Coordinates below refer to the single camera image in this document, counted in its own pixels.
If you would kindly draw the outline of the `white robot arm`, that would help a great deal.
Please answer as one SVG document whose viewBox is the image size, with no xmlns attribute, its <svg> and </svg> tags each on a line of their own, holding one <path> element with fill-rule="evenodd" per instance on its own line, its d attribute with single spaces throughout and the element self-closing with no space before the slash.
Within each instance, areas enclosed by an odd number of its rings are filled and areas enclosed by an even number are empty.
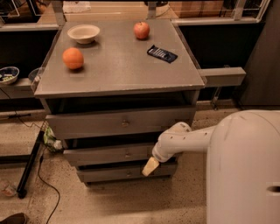
<svg viewBox="0 0 280 224">
<path fill-rule="evenodd" d="M 207 224 L 280 224 L 280 111 L 235 112 L 192 130 L 178 122 L 164 131 L 143 168 L 186 151 L 206 153 Z"/>
</svg>

